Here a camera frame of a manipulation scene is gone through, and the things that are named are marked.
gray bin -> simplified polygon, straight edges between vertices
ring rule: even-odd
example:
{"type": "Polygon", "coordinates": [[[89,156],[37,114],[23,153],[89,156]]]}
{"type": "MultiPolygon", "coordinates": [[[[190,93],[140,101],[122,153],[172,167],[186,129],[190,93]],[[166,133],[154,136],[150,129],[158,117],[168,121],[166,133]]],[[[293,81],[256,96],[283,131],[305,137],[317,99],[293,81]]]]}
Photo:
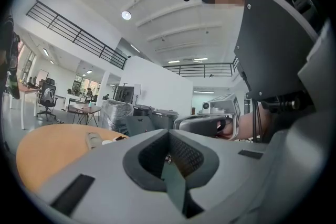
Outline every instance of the gray bin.
{"type": "Polygon", "coordinates": [[[151,106],[136,104],[134,106],[133,116],[148,116],[154,110],[151,106]]]}
{"type": "Polygon", "coordinates": [[[178,113],[173,110],[154,110],[150,114],[150,119],[156,130],[173,129],[174,121],[177,119],[178,113]]]}

wooden desk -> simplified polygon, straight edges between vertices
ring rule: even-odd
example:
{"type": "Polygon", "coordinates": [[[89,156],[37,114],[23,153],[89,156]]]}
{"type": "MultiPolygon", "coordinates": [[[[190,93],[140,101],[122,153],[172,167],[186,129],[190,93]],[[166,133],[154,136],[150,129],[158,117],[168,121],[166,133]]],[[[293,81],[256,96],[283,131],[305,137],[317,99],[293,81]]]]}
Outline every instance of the wooden desk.
{"type": "Polygon", "coordinates": [[[82,124],[81,121],[85,118],[85,125],[88,125],[88,123],[93,118],[95,120],[94,122],[96,123],[96,125],[98,127],[98,124],[96,122],[94,114],[97,113],[97,112],[99,112],[101,110],[100,106],[93,105],[92,107],[89,107],[89,104],[86,103],[86,104],[74,104],[74,105],[71,105],[71,107],[73,107],[74,109],[76,109],[72,123],[74,123],[75,117],[76,117],[76,114],[77,114],[78,115],[78,122],[77,122],[77,124],[78,123],[82,124]]]}
{"type": "MultiPolygon", "coordinates": [[[[20,91],[20,98],[21,98],[21,128],[22,130],[25,129],[24,126],[24,109],[25,109],[25,96],[29,93],[35,93],[35,104],[34,104],[34,117],[36,117],[36,105],[37,105],[37,91],[38,89],[35,88],[28,88],[27,86],[24,86],[21,82],[18,83],[19,91],[20,91]]],[[[9,100],[9,108],[12,109],[12,99],[13,97],[10,95],[9,100]]]]}
{"type": "Polygon", "coordinates": [[[76,124],[37,128],[21,140],[16,152],[16,166],[24,185],[36,191],[49,177],[89,152],[85,141],[87,132],[96,132],[103,140],[111,141],[118,136],[128,137],[103,128],[76,124]]]}

gray floor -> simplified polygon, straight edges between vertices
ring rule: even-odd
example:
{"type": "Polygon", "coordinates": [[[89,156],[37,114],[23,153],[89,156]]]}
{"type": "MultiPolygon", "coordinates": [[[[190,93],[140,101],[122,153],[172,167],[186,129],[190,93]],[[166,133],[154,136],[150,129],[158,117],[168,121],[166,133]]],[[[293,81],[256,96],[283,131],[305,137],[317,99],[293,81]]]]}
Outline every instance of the gray floor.
{"type": "MultiPolygon", "coordinates": [[[[26,95],[25,98],[25,111],[24,111],[24,126],[25,129],[21,129],[21,100],[13,99],[12,109],[9,108],[9,95],[4,94],[4,102],[3,102],[3,137],[4,141],[7,143],[9,147],[9,151],[11,154],[16,155],[17,147],[21,141],[21,139],[30,131],[39,128],[41,126],[57,124],[54,120],[54,117],[48,116],[49,121],[46,121],[45,115],[38,115],[34,117],[34,94],[26,95]]],[[[68,113],[66,111],[62,111],[64,108],[64,99],[59,98],[56,102],[56,106],[54,108],[53,114],[56,116],[56,119],[63,121],[64,123],[71,123],[74,119],[74,113],[68,113]]],[[[40,110],[45,110],[44,107],[36,108],[37,113],[40,110]]],[[[76,115],[75,124],[78,121],[78,116],[76,115]]],[[[89,125],[96,126],[95,121],[92,119],[89,122],[89,125]]]]}

office chair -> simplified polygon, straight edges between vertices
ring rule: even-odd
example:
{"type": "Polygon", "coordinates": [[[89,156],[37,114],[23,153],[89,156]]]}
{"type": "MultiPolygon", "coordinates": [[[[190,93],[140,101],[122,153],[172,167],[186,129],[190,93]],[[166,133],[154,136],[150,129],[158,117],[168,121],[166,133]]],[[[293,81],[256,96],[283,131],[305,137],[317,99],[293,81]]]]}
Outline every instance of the office chair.
{"type": "Polygon", "coordinates": [[[51,115],[56,119],[56,116],[52,114],[52,111],[50,110],[50,108],[55,107],[56,102],[57,102],[57,98],[55,98],[55,96],[54,96],[53,102],[50,102],[49,100],[48,101],[43,100],[44,93],[47,89],[51,89],[51,90],[56,91],[56,86],[54,84],[55,84],[55,81],[53,79],[49,79],[49,78],[46,79],[46,81],[43,82],[43,84],[42,84],[42,88],[39,91],[39,96],[38,96],[38,103],[43,105],[46,108],[46,111],[40,111],[36,115],[45,114],[46,118],[47,118],[47,121],[48,121],[48,115],[51,115]]]}

white table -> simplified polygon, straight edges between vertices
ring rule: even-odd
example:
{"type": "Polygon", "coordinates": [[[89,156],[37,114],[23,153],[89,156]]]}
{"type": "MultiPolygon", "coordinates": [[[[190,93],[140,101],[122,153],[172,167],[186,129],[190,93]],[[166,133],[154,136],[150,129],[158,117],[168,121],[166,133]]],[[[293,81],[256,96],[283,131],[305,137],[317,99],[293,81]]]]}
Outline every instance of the white table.
{"type": "MultiPolygon", "coordinates": [[[[34,117],[36,117],[36,105],[37,105],[37,89],[28,88],[24,86],[22,83],[18,83],[19,91],[20,91],[20,98],[21,98],[21,128],[22,130],[25,129],[24,126],[24,110],[25,110],[25,96],[29,93],[35,93],[35,103],[34,103],[34,117]]],[[[13,97],[9,95],[9,108],[12,109],[12,99],[13,97]]]]}
{"type": "Polygon", "coordinates": [[[66,98],[65,98],[65,103],[64,103],[64,110],[66,110],[66,107],[68,106],[69,104],[69,99],[75,99],[75,100],[78,100],[78,101],[81,101],[81,99],[84,99],[85,100],[85,97],[80,97],[80,96],[75,96],[73,94],[67,94],[66,98]]]}

